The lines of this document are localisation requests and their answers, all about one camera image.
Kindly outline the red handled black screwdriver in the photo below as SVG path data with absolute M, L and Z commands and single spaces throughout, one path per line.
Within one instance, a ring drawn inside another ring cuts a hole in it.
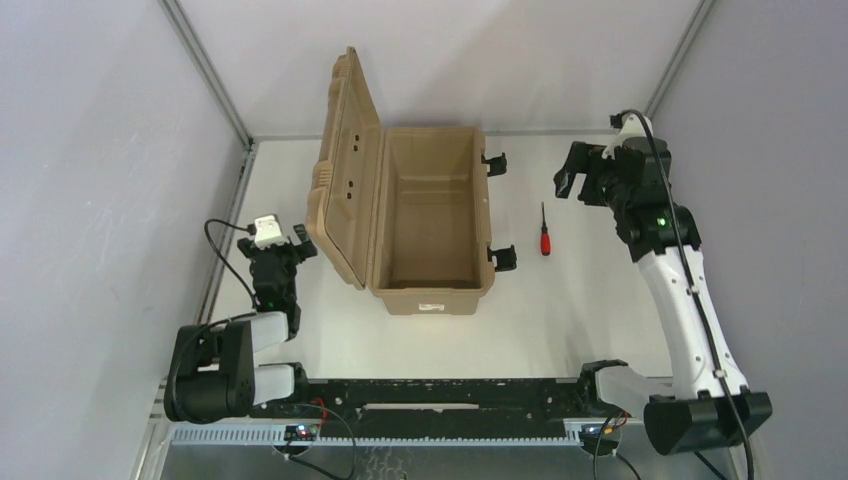
M 546 221 L 546 213 L 545 213 L 545 205 L 541 203 L 541 212 L 542 212 L 542 221 L 541 221 L 541 234 L 540 234 L 540 253 L 547 257 L 552 253 L 551 248 L 551 240 L 549 235 L 549 230 Z

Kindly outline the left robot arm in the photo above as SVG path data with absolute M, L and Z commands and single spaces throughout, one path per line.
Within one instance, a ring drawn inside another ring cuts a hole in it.
M 266 363 L 258 353 L 294 339 L 300 330 L 298 266 L 316 256 L 304 225 L 298 240 L 283 237 L 275 217 L 258 219 L 237 243 L 249 262 L 250 311 L 179 329 L 163 404 L 173 422 L 209 424 L 244 417 L 273 401 L 308 399 L 308 378 L 298 362 Z

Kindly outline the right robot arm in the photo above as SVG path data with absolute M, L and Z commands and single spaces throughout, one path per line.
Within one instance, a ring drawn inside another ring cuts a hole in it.
M 701 238 L 691 212 L 669 197 L 671 154 L 646 139 L 613 148 L 575 141 L 555 174 L 555 195 L 607 207 L 616 233 L 645 280 L 661 321 L 672 366 L 664 385 L 622 360 L 583 365 L 580 380 L 596 410 L 617 408 L 643 421 L 661 455 L 736 447 L 773 414 L 765 392 L 754 392 L 724 339 L 703 268 Z

